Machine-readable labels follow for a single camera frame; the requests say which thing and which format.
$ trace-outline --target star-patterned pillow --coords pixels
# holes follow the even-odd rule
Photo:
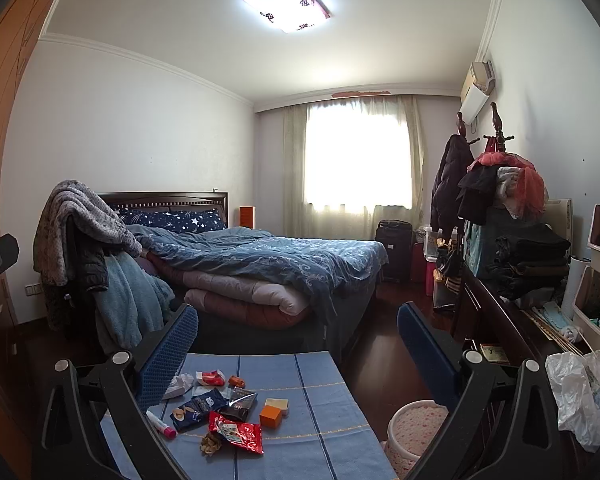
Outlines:
[[[116,213],[126,225],[161,227],[172,233],[206,233],[226,228],[216,209],[170,212],[121,208]]]

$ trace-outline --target electrical outlet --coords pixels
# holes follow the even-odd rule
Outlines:
[[[35,296],[36,294],[42,294],[42,284],[35,283],[33,285],[25,285],[24,292],[27,296]]]

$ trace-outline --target silver screw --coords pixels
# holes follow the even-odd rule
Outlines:
[[[112,360],[117,365],[123,365],[129,361],[129,354],[127,352],[118,352],[113,356]]]
[[[473,363],[474,365],[477,365],[478,363],[482,362],[482,355],[480,355],[480,353],[476,352],[475,350],[469,350],[466,353],[466,360],[470,363]]]
[[[533,359],[529,359],[529,361],[525,363],[525,366],[526,369],[530,372],[537,372],[540,369],[540,365],[536,363]]]
[[[69,361],[66,359],[60,359],[55,365],[54,370],[56,372],[64,372],[69,367]]]

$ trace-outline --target orange cube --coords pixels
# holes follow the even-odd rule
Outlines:
[[[280,425],[282,410],[275,406],[265,406],[260,412],[260,423],[274,430]]]

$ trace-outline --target black suitcase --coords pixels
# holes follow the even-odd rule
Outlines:
[[[382,266],[384,282],[406,283],[411,276],[413,227],[402,220],[382,220],[376,229],[376,242],[384,245],[389,263]]]

